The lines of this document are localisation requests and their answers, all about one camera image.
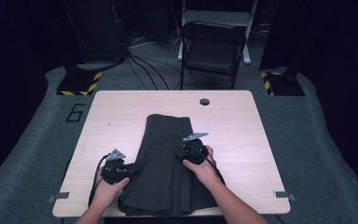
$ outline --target black cloth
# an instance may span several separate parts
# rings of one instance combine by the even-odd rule
[[[141,171],[123,189],[118,208],[127,216],[176,217],[217,206],[211,193],[176,155],[193,133],[190,118],[147,117],[145,134],[133,164]]]

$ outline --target gray carpet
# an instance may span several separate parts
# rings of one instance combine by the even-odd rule
[[[277,162],[286,191],[296,195],[291,211],[280,218],[284,223],[358,223],[358,181],[352,169],[341,158],[324,124],[323,111],[312,84],[303,76],[298,80],[305,97],[268,96],[258,71],[266,40],[256,35],[250,49],[252,64],[241,64],[235,89],[251,91],[255,97],[267,137]],[[179,45],[167,48],[147,44],[131,48],[133,55],[150,62],[173,89],[180,75],[177,61]],[[143,69],[132,63],[139,79],[153,90]],[[150,67],[159,90],[165,85]],[[46,74],[48,92],[33,120],[0,168],[0,223],[60,223],[52,215],[53,203],[48,196],[60,190],[65,166],[75,150],[78,136],[90,109],[91,96],[59,96],[56,88],[65,71],[54,69]],[[225,77],[209,78],[194,73],[186,75],[187,90],[229,89]],[[96,91],[144,90],[128,61],[103,72]],[[84,111],[79,122],[65,122],[75,104]],[[273,215],[265,215],[270,223],[281,223]],[[64,223],[73,223],[68,218]]]

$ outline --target right hand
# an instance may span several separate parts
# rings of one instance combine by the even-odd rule
[[[208,160],[212,163],[216,164],[216,162],[213,160],[211,156],[213,156],[213,149],[209,146],[206,146],[209,155]],[[187,167],[189,170],[193,171],[194,174],[196,174],[199,181],[205,185],[205,187],[208,187],[208,185],[212,184],[214,181],[220,182],[219,178],[217,177],[216,171],[212,167],[212,165],[204,161],[200,165],[194,164],[191,161],[183,160],[183,165]]]

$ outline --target table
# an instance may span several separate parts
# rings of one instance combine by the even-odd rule
[[[201,105],[208,99],[209,105]],[[202,142],[213,148],[227,186],[261,214],[289,212],[284,191],[255,100],[249,91],[98,91],[89,110],[57,199],[55,217],[80,217],[87,209],[98,161],[117,148],[125,163],[135,161],[147,116],[190,117],[195,133],[209,133]],[[123,217],[114,201],[105,217]],[[192,216],[221,215],[219,208]]]
[[[249,12],[233,12],[233,11],[207,11],[207,10],[187,10],[186,0],[183,0],[182,5],[182,25],[190,21],[205,21],[212,23],[220,23],[231,26],[246,27],[246,39],[249,39],[249,34],[252,29],[252,23],[255,16],[255,8],[258,0],[253,0],[252,9]],[[182,44],[179,48],[178,60],[182,60]],[[243,62],[245,64],[251,63],[248,46],[245,45],[243,49]]]

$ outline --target chair backrest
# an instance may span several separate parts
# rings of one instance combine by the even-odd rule
[[[183,40],[200,39],[213,42],[227,43],[237,46],[245,46],[245,33],[234,26],[209,23],[203,21],[190,21],[182,26]]]

